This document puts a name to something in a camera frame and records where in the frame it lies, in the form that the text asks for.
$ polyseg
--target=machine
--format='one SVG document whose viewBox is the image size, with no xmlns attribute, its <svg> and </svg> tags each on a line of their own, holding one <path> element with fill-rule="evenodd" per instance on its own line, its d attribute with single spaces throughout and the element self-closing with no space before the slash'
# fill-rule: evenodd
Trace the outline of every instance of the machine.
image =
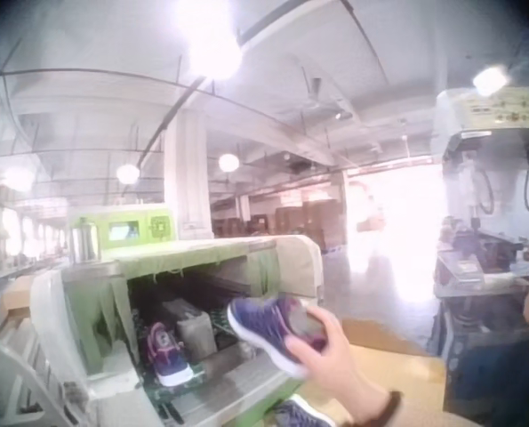
<svg viewBox="0 0 529 427">
<path fill-rule="evenodd" d="M 450 216 L 437 250 L 430 348 L 447 366 L 445 410 L 484 421 L 503 364 L 529 342 L 529 88 L 437 97 L 432 151 Z"/>
<path fill-rule="evenodd" d="M 239 342 L 224 309 L 235 296 L 276 292 L 317 302 L 317 245 L 303 236 L 173 241 L 168 212 L 70 213 L 77 255 L 35 273 L 28 310 L 0 319 L 0 425 L 254 425 L 293 393 L 299 384 Z M 156 380 L 144 349 L 159 321 L 175 326 L 195 373 L 187 383 Z"/>
</svg>

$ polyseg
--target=sneaker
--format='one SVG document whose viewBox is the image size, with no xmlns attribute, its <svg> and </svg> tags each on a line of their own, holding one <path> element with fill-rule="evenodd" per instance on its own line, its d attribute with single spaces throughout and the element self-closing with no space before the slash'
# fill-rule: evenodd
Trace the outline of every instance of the sneaker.
<svg viewBox="0 0 529 427">
<path fill-rule="evenodd" d="M 148 357 L 156 370 L 157 379 L 165 387 L 186 383 L 194 376 L 179 344 L 163 323 L 157 322 L 149 330 Z"/>
<path fill-rule="evenodd" d="M 303 379 L 308 371 L 285 348 L 285 337 L 297 335 L 317 351 L 323 350 L 327 344 L 323 325 L 309 319 L 296 298 L 236 298 L 228 306 L 227 315 L 230 326 L 240 339 L 266 351 L 278 368 L 294 378 Z M 309 327 L 312 323 L 319 324 L 319 327 L 312 330 L 314 328 Z"/>
<path fill-rule="evenodd" d="M 335 427 L 331 418 L 316 411 L 297 394 L 276 406 L 274 417 L 277 427 Z"/>
</svg>

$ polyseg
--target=factory floor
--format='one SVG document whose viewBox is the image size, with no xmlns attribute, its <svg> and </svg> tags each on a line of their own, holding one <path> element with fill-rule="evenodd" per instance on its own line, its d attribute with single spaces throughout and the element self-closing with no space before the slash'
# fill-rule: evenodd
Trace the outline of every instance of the factory floor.
<svg viewBox="0 0 529 427">
<path fill-rule="evenodd" d="M 426 349 L 438 307 L 434 234 L 355 233 L 345 250 L 324 256 L 326 308 L 340 318 L 376 320 Z"/>
</svg>

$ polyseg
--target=stack of cardboard boxes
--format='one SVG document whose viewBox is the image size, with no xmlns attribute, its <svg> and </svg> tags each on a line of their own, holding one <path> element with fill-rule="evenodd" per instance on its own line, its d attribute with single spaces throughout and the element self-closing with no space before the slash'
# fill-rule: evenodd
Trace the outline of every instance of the stack of cardboard boxes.
<svg viewBox="0 0 529 427">
<path fill-rule="evenodd" d="M 304 202 L 302 212 L 306 235 L 322 251 L 345 245 L 345 215 L 340 202 L 333 199 Z"/>
<path fill-rule="evenodd" d="M 301 206 L 285 206 L 276 209 L 277 234 L 294 234 L 303 228 L 304 218 Z"/>
</svg>

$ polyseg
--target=ceiling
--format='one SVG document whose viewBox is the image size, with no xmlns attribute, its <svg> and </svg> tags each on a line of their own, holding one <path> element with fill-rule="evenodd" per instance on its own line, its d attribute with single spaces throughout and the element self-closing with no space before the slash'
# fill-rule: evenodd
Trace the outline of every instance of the ceiling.
<svg viewBox="0 0 529 427">
<path fill-rule="evenodd" d="M 18 3 L 0 20 L 0 181 L 21 166 L 36 183 L 28 193 L 0 185 L 0 201 L 47 219 L 69 205 L 162 201 L 156 140 L 139 183 L 126 189 L 116 169 L 138 163 L 198 78 L 175 1 Z M 428 154 L 439 92 L 471 85 L 491 64 L 529 75 L 519 49 L 527 27 L 493 0 L 229 4 L 246 41 L 241 68 L 205 80 L 186 104 L 206 114 L 212 201 L 327 168 Z M 314 79 L 318 102 L 310 102 Z M 338 121 L 340 110 L 350 117 Z M 217 165 L 228 152 L 241 160 L 234 173 Z M 302 161 L 304 170 L 291 167 Z"/>
</svg>

